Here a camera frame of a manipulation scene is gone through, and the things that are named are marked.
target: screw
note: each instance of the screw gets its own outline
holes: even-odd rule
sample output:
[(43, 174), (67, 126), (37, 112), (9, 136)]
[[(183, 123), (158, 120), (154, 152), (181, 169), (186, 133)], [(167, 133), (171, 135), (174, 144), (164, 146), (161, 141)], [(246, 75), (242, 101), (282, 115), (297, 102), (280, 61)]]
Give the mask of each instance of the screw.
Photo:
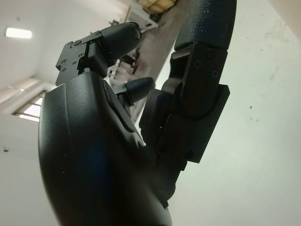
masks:
[(73, 45), (74, 45), (74, 46), (78, 46), (79, 44), (81, 44), (81, 40), (75, 41)]
[(217, 78), (219, 76), (218, 71), (217, 70), (212, 71), (211, 76), (213, 78)]
[(201, 67), (201, 62), (199, 61), (199, 60), (197, 60), (197, 61), (195, 61), (194, 62), (194, 67), (196, 68), (196, 69), (199, 69), (200, 67)]
[(215, 57), (216, 50), (214, 48), (209, 48), (206, 52), (206, 56), (209, 59), (213, 59)]

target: white wall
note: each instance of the white wall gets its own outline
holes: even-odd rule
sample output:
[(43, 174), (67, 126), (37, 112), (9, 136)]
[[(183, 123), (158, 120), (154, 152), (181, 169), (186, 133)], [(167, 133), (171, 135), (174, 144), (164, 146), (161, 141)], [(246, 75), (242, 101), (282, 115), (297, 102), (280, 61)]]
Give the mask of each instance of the white wall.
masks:
[[(51, 0), (0, 1), (0, 88), (37, 72), (50, 6)], [(32, 39), (5, 37), (8, 26), (31, 30)]]
[(59, 72), (55, 65), (64, 45), (70, 41), (82, 39), (90, 35), (90, 32), (104, 29), (110, 24), (109, 19), (104, 19), (103, 15), (91, 11), (89, 7), (82, 6), (77, 0), (54, 0), (50, 18), (36, 77), (55, 83)]
[(179, 177), (174, 226), (300, 225), (300, 62), (268, 1), (239, 0), (221, 80), (231, 96), (201, 163)]
[(58, 225), (46, 196), (38, 157), (38, 123), (3, 113), (31, 99), (39, 82), (0, 105), (0, 225)]

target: ceiling light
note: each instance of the ceiling light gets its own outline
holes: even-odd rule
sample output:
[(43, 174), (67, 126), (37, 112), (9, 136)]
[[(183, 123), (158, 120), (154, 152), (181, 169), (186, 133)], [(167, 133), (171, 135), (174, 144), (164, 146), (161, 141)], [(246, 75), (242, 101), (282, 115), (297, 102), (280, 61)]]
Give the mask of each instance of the ceiling light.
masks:
[(8, 27), (5, 32), (6, 37), (14, 37), (14, 38), (23, 38), (23, 39), (30, 39), (32, 37), (32, 32), (23, 29), (17, 29)]

